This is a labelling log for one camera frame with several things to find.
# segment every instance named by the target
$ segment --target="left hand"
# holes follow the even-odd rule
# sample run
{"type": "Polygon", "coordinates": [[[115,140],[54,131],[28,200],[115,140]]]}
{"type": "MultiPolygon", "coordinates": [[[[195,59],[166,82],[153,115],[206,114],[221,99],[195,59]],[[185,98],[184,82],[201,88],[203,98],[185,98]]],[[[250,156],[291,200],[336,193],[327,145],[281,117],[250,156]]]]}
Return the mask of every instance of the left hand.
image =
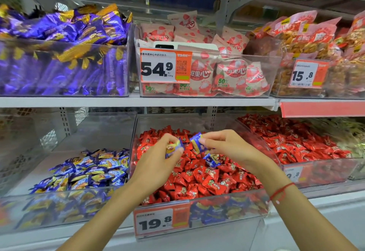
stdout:
{"type": "Polygon", "coordinates": [[[146,153],[142,155],[128,184],[137,184],[138,190],[143,191],[144,198],[163,186],[171,175],[176,162],[184,152],[178,148],[171,157],[165,159],[166,147],[170,142],[178,139],[171,134],[164,134],[162,138],[146,153]]]}

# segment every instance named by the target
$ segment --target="barcode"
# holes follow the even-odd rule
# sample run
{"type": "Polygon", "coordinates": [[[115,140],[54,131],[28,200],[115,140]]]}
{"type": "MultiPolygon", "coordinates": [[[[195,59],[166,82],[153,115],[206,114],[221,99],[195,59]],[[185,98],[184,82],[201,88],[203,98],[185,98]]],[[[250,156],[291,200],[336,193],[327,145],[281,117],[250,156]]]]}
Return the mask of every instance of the barcode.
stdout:
{"type": "Polygon", "coordinates": [[[293,82],[291,84],[292,87],[311,87],[311,83],[305,83],[305,82],[293,82]]]}
{"type": "Polygon", "coordinates": [[[184,223],[189,219],[189,212],[182,211],[174,214],[174,223],[184,223]]]}
{"type": "Polygon", "coordinates": [[[176,62],[176,73],[185,74],[187,71],[188,61],[177,61],[176,62]]]}

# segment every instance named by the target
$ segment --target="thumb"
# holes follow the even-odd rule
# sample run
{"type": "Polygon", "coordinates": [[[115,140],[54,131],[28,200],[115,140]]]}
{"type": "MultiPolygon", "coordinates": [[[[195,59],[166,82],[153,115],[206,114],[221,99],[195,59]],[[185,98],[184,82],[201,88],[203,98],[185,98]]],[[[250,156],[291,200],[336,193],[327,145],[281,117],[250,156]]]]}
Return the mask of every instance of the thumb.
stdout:
{"type": "Polygon", "coordinates": [[[208,149],[217,149],[217,150],[221,150],[222,148],[224,148],[225,144],[224,141],[213,140],[210,138],[200,138],[199,142],[208,149]]]}
{"type": "Polygon", "coordinates": [[[181,155],[184,152],[184,148],[180,147],[172,154],[171,157],[166,159],[166,164],[171,167],[171,170],[174,168],[176,162],[181,158],[181,155]]]}

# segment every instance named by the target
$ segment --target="pile of red candy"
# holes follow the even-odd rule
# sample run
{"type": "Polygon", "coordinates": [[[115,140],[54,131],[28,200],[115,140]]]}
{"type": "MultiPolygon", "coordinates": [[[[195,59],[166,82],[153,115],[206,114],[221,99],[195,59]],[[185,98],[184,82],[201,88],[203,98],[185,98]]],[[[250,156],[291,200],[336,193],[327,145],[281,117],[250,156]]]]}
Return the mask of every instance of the pile of red candy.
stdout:
{"type": "MultiPolygon", "coordinates": [[[[205,154],[197,154],[189,140],[196,133],[190,134],[185,129],[172,130],[170,125],[162,130],[150,129],[140,135],[137,159],[139,160],[142,154],[165,133],[170,133],[179,138],[184,144],[185,151],[176,163],[167,182],[146,198],[142,205],[201,198],[260,189],[262,187],[261,182],[253,174],[247,172],[226,156],[219,155],[218,159],[221,164],[216,168],[209,167],[203,159],[205,154]]],[[[132,162],[132,169],[137,162],[132,162]]]]}
{"type": "Polygon", "coordinates": [[[338,148],[328,135],[319,136],[309,124],[298,120],[251,114],[238,120],[265,140],[281,164],[351,157],[350,151],[338,148]]]}

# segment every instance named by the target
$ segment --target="right hand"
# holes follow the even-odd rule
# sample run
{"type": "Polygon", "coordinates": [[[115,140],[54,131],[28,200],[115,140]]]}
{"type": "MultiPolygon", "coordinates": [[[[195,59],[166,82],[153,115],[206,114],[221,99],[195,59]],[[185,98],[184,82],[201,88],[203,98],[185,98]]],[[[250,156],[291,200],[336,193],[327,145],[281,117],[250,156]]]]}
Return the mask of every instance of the right hand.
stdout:
{"type": "Polygon", "coordinates": [[[210,153],[223,154],[256,175],[262,163],[273,162],[251,144],[247,143],[234,130],[222,130],[203,134],[199,142],[210,153]]]}

